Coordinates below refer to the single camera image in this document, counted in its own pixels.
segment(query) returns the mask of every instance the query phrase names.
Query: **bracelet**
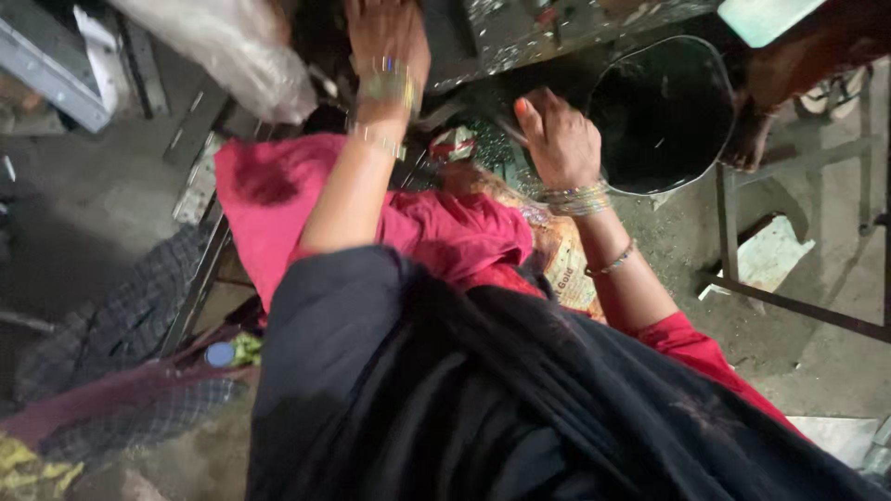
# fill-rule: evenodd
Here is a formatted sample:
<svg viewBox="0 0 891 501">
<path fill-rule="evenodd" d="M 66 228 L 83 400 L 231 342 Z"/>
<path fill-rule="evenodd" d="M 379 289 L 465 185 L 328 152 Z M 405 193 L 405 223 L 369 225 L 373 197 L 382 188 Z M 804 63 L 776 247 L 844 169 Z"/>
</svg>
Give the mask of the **bracelet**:
<svg viewBox="0 0 891 501">
<path fill-rule="evenodd" d="M 372 132 L 370 127 L 362 124 L 353 124 L 349 128 L 349 133 L 362 138 L 366 143 L 378 144 L 381 149 L 389 153 L 393 158 L 405 161 L 405 146 L 386 137 L 378 137 Z"/>
<path fill-rule="evenodd" d="M 607 196 L 609 187 L 603 181 L 593 186 L 581 186 L 570 190 L 549 190 L 542 201 L 547 203 L 554 216 L 589 216 L 612 207 Z"/>
<path fill-rule="evenodd" d="M 584 269 L 584 274 L 594 278 L 599 275 L 609 275 L 610 273 L 616 271 L 622 263 L 628 260 L 628 257 L 631 256 L 631 253 L 637 250 L 637 239 L 631 239 L 631 243 L 628 244 L 628 248 L 625 249 L 625 252 L 622 252 L 622 255 L 618 257 L 615 261 L 610 263 L 608 266 L 601 268 L 599 272 L 592 271 L 589 267 Z"/>
<path fill-rule="evenodd" d="M 395 103 L 417 117 L 421 111 L 422 89 L 414 81 L 407 65 L 388 57 L 375 58 L 368 67 L 371 74 L 359 79 L 359 100 Z"/>
</svg>

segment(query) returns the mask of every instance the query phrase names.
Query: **black bucket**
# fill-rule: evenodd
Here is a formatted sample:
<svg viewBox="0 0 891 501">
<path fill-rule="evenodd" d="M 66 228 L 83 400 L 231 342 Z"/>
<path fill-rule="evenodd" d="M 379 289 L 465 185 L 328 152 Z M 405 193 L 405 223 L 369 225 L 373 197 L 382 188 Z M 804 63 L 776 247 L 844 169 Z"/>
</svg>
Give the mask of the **black bucket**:
<svg viewBox="0 0 891 501">
<path fill-rule="evenodd" d="M 669 192 L 705 175 L 730 137 L 727 69 L 705 40 L 666 38 L 609 65 L 588 116 L 601 131 L 601 172 L 613 189 Z"/>
</svg>

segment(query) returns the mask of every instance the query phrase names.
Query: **foot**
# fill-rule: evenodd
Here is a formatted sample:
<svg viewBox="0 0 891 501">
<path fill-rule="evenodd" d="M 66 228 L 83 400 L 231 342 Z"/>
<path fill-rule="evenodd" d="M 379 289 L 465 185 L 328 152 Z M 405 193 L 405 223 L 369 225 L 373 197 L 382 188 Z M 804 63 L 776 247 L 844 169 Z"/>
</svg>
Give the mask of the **foot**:
<svg viewBox="0 0 891 501">
<path fill-rule="evenodd" d="M 773 118 L 771 113 L 756 110 L 754 103 L 747 103 L 737 118 L 736 128 L 721 160 L 743 172 L 758 170 Z"/>
</svg>

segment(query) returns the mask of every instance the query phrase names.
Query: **plastic bag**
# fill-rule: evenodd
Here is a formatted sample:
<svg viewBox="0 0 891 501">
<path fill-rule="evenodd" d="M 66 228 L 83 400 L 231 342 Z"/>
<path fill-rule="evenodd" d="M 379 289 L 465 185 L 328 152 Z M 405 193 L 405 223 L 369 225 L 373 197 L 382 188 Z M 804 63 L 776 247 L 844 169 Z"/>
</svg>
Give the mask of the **plastic bag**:
<svg viewBox="0 0 891 501">
<path fill-rule="evenodd" d="M 298 124 L 315 109 L 307 67 L 289 47 L 290 26 L 270 0 L 111 0 L 197 62 L 266 122 Z"/>
</svg>

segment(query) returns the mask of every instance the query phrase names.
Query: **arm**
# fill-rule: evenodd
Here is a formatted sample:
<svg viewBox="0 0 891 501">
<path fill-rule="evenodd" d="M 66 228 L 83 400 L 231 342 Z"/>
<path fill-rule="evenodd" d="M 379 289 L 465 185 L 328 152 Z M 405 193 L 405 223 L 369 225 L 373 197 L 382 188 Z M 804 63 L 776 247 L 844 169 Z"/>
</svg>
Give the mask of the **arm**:
<svg viewBox="0 0 891 501">
<path fill-rule="evenodd" d="M 372 61 L 389 58 L 405 65 L 417 89 L 424 88 L 430 53 L 421 10 L 414 1 L 347 0 L 347 18 L 360 82 L 372 77 Z M 411 111 L 404 103 L 360 101 L 356 122 L 367 127 L 370 139 L 352 135 L 340 153 L 300 236 L 307 250 L 334 252 L 374 243 L 380 205 L 396 161 L 380 142 L 401 144 Z"/>
<path fill-rule="evenodd" d="M 548 89 L 518 100 L 516 112 L 545 186 L 567 190 L 600 181 L 601 136 L 590 120 Z M 631 245 L 631 237 L 612 208 L 574 220 L 588 267 L 595 273 Z M 636 249 L 611 273 L 597 274 L 594 284 L 607 320 L 624 333 L 636 333 L 678 311 Z"/>
</svg>

